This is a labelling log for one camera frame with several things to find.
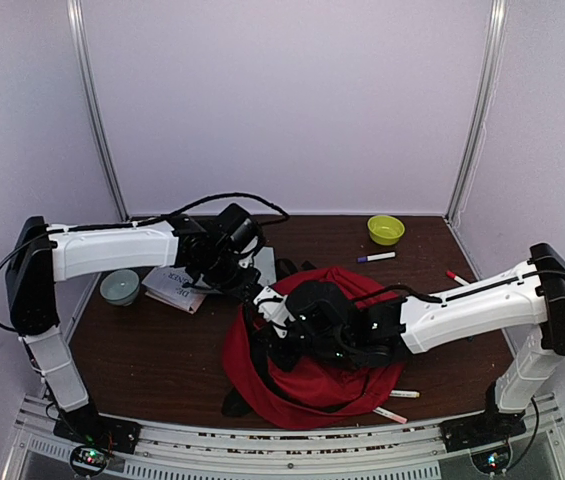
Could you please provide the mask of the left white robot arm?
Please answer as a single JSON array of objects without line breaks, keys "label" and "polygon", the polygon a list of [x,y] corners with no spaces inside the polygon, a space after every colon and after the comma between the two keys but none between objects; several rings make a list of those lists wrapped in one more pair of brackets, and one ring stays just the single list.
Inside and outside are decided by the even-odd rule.
[{"label": "left white robot arm", "polygon": [[6,272],[10,319],[68,429],[95,444],[106,424],[61,333],[56,283],[120,269],[182,267],[211,290],[250,303],[264,288],[250,263],[263,245],[260,225],[235,203],[199,221],[184,213],[103,226],[28,219]]}]

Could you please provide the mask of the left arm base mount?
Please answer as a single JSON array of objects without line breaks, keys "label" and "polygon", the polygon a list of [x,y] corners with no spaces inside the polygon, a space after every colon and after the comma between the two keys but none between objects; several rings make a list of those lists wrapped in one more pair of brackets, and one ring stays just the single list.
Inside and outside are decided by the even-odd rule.
[{"label": "left arm base mount", "polygon": [[132,454],[141,433],[135,421],[99,413],[92,403],[67,412],[53,404],[57,411],[53,434],[76,443],[69,453],[69,466],[82,478],[103,473],[116,453]]}]

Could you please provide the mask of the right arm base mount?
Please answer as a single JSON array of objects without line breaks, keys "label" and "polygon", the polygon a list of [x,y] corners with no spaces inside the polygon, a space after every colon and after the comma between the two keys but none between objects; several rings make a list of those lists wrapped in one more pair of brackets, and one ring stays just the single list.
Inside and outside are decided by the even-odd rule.
[{"label": "right arm base mount", "polygon": [[538,434],[540,412],[537,401],[531,397],[535,424],[530,439],[519,454],[513,453],[511,438],[524,434],[527,429],[524,413],[505,414],[496,405],[496,385],[492,383],[485,396],[485,410],[440,423],[440,433],[448,453],[470,450],[473,467],[494,478],[505,476],[526,459]]}]

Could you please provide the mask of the red backpack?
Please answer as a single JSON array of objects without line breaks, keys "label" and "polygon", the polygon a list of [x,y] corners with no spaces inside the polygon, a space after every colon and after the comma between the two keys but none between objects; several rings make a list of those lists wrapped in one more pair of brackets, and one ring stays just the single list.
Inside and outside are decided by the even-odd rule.
[{"label": "red backpack", "polygon": [[381,406],[398,383],[409,353],[401,339],[404,298],[368,277],[340,267],[301,266],[287,259],[276,263],[273,289],[289,294],[304,281],[336,283],[359,306],[392,306],[392,363],[382,368],[347,369],[295,356],[251,304],[243,304],[224,341],[222,364],[233,388],[222,413],[242,417],[255,412],[288,430],[322,428]]}]

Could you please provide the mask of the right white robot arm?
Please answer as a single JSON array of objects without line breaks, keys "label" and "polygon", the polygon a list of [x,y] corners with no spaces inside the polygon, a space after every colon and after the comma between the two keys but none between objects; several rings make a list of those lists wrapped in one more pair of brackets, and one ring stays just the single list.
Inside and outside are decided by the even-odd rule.
[{"label": "right white robot arm", "polygon": [[513,363],[489,388],[475,433],[492,442],[519,420],[565,359],[565,260],[548,244],[491,278],[433,294],[391,285],[348,298],[332,281],[304,281],[251,302],[282,344],[335,364],[385,367],[410,354],[503,328],[528,325]]}]

